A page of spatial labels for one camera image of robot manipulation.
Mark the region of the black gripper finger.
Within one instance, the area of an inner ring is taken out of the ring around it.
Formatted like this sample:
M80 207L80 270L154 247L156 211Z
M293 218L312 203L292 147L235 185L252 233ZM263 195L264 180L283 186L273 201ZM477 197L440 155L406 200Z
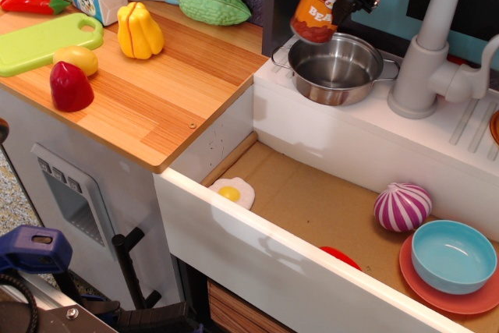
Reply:
M339 27L352 13L363 9L364 0L337 0L332 8L332 24Z

